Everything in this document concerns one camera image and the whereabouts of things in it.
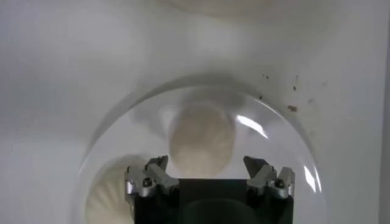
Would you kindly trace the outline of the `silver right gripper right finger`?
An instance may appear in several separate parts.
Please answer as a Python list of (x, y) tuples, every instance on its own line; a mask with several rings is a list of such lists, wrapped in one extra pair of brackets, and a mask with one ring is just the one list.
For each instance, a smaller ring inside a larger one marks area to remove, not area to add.
[(277, 172), (264, 159), (245, 156), (243, 161), (250, 176), (246, 181), (247, 190), (253, 190), (256, 196), (270, 194), (278, 200), (294, 197), (295, 173), (292, 168), (282, 167)]

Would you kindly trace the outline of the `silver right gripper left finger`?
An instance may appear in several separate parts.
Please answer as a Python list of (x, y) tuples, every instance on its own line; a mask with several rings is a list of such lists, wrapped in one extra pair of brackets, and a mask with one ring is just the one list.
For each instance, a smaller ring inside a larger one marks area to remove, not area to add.
[(168, 155), (151, 158), (143, 167), (129, 166), (124, 174), (125, 199), (133, 203), (136, 196), (151, 198), (158, 190), (163, 195), (172, 195), (179, 189), (179, 180), (166, 172)]

